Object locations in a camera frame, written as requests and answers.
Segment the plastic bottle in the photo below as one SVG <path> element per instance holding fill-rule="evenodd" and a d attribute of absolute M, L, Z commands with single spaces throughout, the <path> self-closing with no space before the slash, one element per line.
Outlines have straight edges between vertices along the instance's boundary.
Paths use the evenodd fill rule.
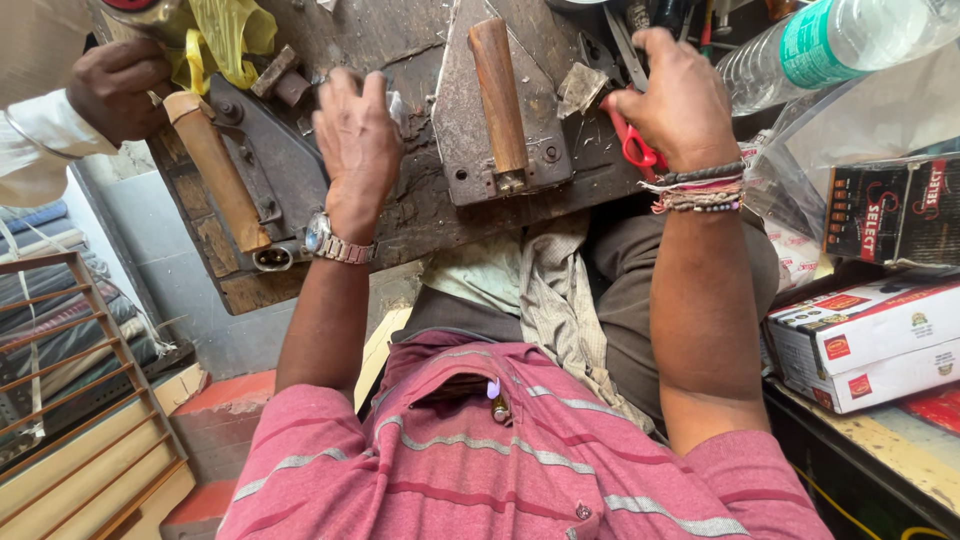
<path fill-rule="evenodd" d="M 932 53 L 960 37 L 960 0 L 818 0 L 717 66 L 741 116 Z"/>

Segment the cardboard box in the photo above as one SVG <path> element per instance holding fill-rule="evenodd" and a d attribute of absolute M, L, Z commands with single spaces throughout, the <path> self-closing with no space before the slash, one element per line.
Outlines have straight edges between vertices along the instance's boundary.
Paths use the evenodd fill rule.
<path fill-rule="evenodd" d="M 960 154 L 834 167 L 823 250 L 886 265 L 960 265 Z"/>
<path fill-rule="evenodd" d="M 960 269 L 913 269 L 769 313 L 784 383 L 850 412 L 960 379 Z"/>

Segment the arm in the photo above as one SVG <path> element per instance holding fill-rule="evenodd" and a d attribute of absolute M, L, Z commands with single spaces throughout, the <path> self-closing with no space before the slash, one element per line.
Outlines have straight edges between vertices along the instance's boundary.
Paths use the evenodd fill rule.
<path fill-rule="evenodd" d="M 36 207 L 66 188 L 63 169 L 70 161 L 21 131 L 70 156 L 116 154 L 124 140 L 145 138 L 166 123 L 147 90 L 165 97 L 169 77 L 170 64 L 155 42 L 117 41 L 79 59 L 66 89 L 10 105 L 0 121 L 0 203 Z"/>
<path fill-rule="evenodd" d="M 400 145 L 387 113 L 386 89 L 386 78 L 376 71 L 359 96 L 356 76 L 334 69 L 320 87 L 321 109 L 313 115 L 330 176 L 330 228 L 358 245 L 372 242 L 377 216 L 399 174 Z M 276 392 L 312 384 L 338 390 L 353 402 L 369 289 L 366 265 L 325 258 L 310 263 L 276 366 Z"/>
<path fill-rule="evenodd" d="M 665 31 L 638 33 L 650 58 L 645 95 L 616 106 L 671 169 L 740 159 L 729 98 L 709 62 Z M 670 211 L 650 293 L 650 334 L 671 446 L 685 455 L 714 435 L 769 431 L 747 249 L 736 211 Z"/>

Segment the hand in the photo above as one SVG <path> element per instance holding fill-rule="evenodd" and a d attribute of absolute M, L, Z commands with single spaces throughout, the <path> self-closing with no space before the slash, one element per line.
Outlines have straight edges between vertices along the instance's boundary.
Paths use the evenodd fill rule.
<path fill-rule="evenodd" d="M 170 95 L 170 63 L 152 39 L 114 41 L 90 49 L 73 64 L 66 98 L 93 129 L 114 146 L 141 140 L 167 123 L 163 107 L 154 107 L 147 90 Z"/>
<path fill-rule="evenodd" d="M 663 28 L 637 32 L 634 45 L 649 58 L 648 91 L 618 90 L 611 99 L 644 141 L 663 153 L 670 170 L 689 172 L 739 160 L 730 97 L 710 62 Z"/>
<path fill-rule="evenodd" d="M 347 242 L 369 245 L 400 170 L 400 137 L 387 112 L 387 79 L 373 71 L 361 81 L 359 74 L 337 67 L 319 93 L 313 129 L 330 176 L 330 228 Z"/>

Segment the floor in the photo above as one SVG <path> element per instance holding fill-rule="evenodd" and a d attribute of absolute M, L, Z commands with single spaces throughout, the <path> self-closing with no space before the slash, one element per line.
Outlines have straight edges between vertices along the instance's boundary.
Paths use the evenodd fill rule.
<path fill-rule="evenodd" d="M 214 380 L 275 368 L 297 300 L 228 314 L 156 171 L 103 183 L 100 192 L 160 314 L 188 315 L 175 329 L 194 342 Z M 371 276 L 368 338 L 387 311 L 413 303 L 421 272 L 415 261 Z"/>

